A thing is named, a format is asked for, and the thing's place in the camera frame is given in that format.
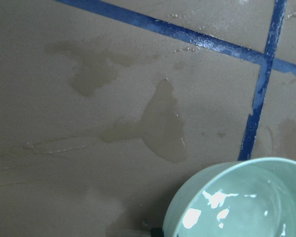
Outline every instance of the blue tape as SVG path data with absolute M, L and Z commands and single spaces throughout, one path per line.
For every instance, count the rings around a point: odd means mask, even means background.
M 251 157 L 259 120 L 265 99 L 268 81 L 272 71 L 273 60 L 281 33 L 287 0 L 276 0 L 271 20 L 271 26 L 264 50 L 265 63 L 261 65 L 255 96 L 253 99 L 253 114 L 249 115 L 247 126 L 238 160 L 248 160 Z
M 100 0 L 56 0 L 164 36 L 262 65 L 264 54 Z M 275 59 L 273 69 L 296 76 L 296 65 Z

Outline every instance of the floor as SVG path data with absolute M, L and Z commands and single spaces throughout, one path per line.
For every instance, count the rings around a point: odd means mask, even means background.
M 274 1 L 106 2 L 156 24 L 0 1 L 0 237 L 147 232 L 192 174 L 239 157 L 260 65 L 211 40 L 262 55 Z M 251 158 L 296 160 L 296 0 L 275 57 Z

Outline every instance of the green bowl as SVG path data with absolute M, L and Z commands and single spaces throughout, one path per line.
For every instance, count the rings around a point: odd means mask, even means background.
M 165 237 L 296 237 L 296 161 L 259 158 L 208 167 L 178 190 Z

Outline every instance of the light green ceramic bowl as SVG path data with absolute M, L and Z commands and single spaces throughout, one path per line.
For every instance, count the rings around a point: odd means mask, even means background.
M 208 167 L 168 208 L 165 237 L 296 237 L 296 162 L 259 158 Z

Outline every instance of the bowl rim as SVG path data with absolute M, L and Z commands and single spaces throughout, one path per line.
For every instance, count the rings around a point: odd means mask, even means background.
M 212 179 L 210 179 L 204 186 L 202 186 L 199 189 L 199 191 L 197 192 L 197 194 L 186 205 L 186 208 L 185 208 L 184 212 L 181 214 L 178 222 L 176 223 L 175 231 L 173 232 L 173 235 L 171 237 L 177 237 L 179 228 L 181 227 L 181 223 L 182 223 L 182 220 L 183 220 L 183 217 L 184 217 L 186 211 L 188 210 L 189 207 L 191 207 L 191 205 L 199 197 L 199 194 L 200 194 L 200 192 L 202 190 L 206 189 L 206 187 L 212 185 L 214 182 L 216 182 L 217 180 L 219 180 L 220 178 L 222 178 L 226 174 L 228 174 L 228 173 L 230 173 L 230 172 L 232 172 L 232 171 L 234 171 L 236 169 L 239 169 L 239 168 L 241 168 L 243 166 L 246 166 L 246 165 L 250 165 L 250 164 L 254 164 L 254 163 L 259 163 L 259 162 L 266 162 L 266 161 L 275 161 L 275 162 L 282 162 L 282 163 L 289 163 L 289 164 L 292 164 L 292 165 L 296 165 L 296 161 L 295 160 L 288 159 L 288 158 L 281 158 L 281 157 L 264 157 L 264 158 L 255 158 L 255 159 L 251 159 L 251 160 L 239 161 L 239 163 L 234 162 L 234 161 L 231 161 L 231 162 L 224 162 L 224 163 L 218 163 L 218 164 L 216 164 L 216 165 L 220 165 L 220 164 L 228 164 L 228 163 L 233 164 L 233 163 L 235 163 L 235 165 L 232 165 L 232 166 L 226 168 L 224 171 L 222 171 L 222 172 L 218 173 L 217 175 L 215 175 Z

